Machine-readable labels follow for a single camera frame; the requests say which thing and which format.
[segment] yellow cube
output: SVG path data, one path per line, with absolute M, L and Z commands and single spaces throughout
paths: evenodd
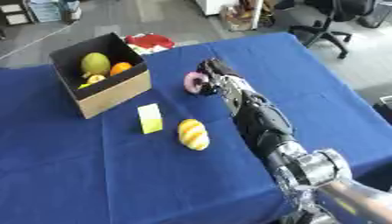
M 137 108 L 144 134 L 149 134 L 164 128 L 162 116 L 156 103 Z

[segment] red cloth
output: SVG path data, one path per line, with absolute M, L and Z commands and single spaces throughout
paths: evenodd
M 127 42 L 127 44 L 141 46 L 147 49 L 152 48 L 154 46 L 162 46 L 165 48 L 174 47 L 174 42 L 172 42 L 169 38 L 157 34 L 147 34 L 143 37 L 138 37 L 138 38 L 127 36 L 125 38 L 125 41 Z

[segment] pink donut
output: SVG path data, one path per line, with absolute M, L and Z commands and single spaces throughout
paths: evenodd
M 201 90 L 201 84 L 208 82 L 208 76 L 203 73 L 191 72 L 185 75 L 184 88 L 191 94 L 199 94 Z

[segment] blue tablecloth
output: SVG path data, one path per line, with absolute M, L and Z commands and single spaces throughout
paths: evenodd
M 153 89 L 81 118 L 51 66 L 0 72 L 0 223 L 260 223 L 287 212 L 218 96 L 183 90 L 218 57 L 269 97 L 310 151 L 332 147 L 356 176 L 392 161 L 392 129 L 294 37 L 272 34 L 146 57 Z M 158 103 L 164 130 L 142 135 L 137 107 Z M 177 125 L 196 118 L 211 145 L 188 150 Z

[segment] orange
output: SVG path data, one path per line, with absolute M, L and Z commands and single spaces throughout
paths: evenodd
M 120 63 L 115 64 L 112 67 L 112 70 L 110 71 L 110 75 L 120 74 L 123 71 L 126 71 L 126 70 L 131 69 L 131 68 L 132 68 L 132 65 L 130 63 L 128 63 L 128 62 L 120 62 Z

